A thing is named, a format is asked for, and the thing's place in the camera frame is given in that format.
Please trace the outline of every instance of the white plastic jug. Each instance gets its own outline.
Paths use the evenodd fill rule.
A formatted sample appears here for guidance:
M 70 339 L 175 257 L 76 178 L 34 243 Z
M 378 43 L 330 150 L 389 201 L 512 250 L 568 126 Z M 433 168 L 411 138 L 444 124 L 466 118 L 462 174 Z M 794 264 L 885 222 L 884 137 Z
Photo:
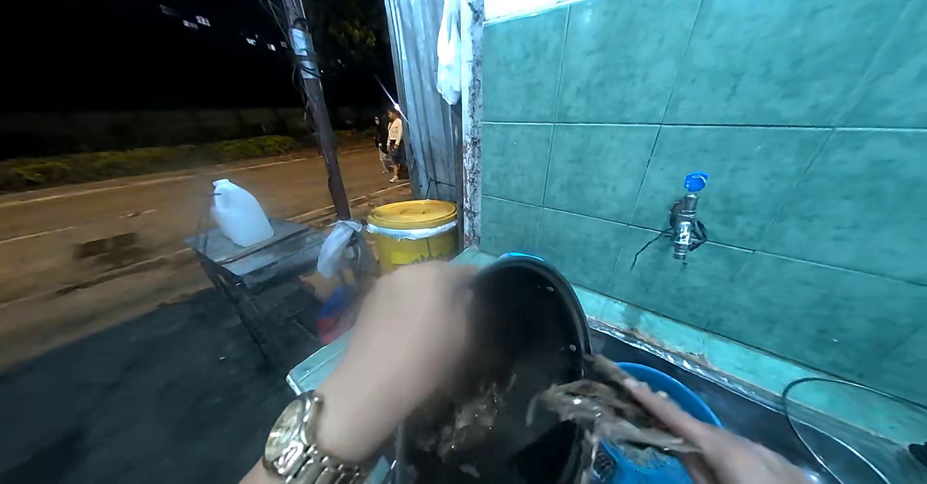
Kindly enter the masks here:
M 250 247 L 273 236 L 264 209 L 248 191 L 226 179 L 212 183 L 212 217 L 219 229 L 241 247 Z

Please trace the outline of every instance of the metal faucet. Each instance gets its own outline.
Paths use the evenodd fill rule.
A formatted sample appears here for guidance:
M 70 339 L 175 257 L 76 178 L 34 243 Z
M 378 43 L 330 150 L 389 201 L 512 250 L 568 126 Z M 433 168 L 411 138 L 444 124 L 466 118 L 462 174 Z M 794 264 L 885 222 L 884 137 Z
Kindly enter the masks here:
M 708 181 L 708 173 L 702 171 L 690 172 L 683 183 L 689 194 L 683 196 L 673 204 L 669 210 L 669 223 L 673 228 L 673 258 L 685 260 L 686 254 L 708 240 L 704 225 L 695 217 L 695 208 L 698 206 L 698 194 L 704 189 Z

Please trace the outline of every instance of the hand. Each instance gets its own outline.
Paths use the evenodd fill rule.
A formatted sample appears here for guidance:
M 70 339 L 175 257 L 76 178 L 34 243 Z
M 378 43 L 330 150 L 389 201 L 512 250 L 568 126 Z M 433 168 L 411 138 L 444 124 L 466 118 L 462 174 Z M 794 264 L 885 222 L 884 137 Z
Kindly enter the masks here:
M 694 484 L 808 484 L 804 472 L 770 449 L 708 425 L 636 379 L 624 386 L 669 431 L 702 450 L 679 458 Z
M 381 278 L 362 303 L 351 344 L 318 388 L 318 443 L 360 462 L 407 415 L 453 381 L 470 336 L 473 270 L 442 262 L 408 265 Z

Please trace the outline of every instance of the watch face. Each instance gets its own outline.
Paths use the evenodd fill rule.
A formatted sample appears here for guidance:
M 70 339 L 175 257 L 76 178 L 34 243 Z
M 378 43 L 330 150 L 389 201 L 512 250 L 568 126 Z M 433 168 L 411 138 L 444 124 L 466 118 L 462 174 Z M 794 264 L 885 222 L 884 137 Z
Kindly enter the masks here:
M 277 421 L 273 423 L 271 435 L 267 437 L 267 444 L 264 445 L 265 461 L 269 463 L 276 461 L 287 452 L 291 442 L 298 440 L 302 411 L 302 401 L 296 400 L 287 405 L 283 414 L 277 417 Z

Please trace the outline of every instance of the white shirt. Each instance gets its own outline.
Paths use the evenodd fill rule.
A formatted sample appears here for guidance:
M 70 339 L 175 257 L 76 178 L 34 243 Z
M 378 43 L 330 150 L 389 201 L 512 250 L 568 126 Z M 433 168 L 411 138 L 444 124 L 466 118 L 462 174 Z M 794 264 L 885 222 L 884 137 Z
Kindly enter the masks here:
M 402 119 L 396 117 L 396 120 L 389 123 L 389 136 L 387 138 L 388 146 L 399 146 L 402 143 Z

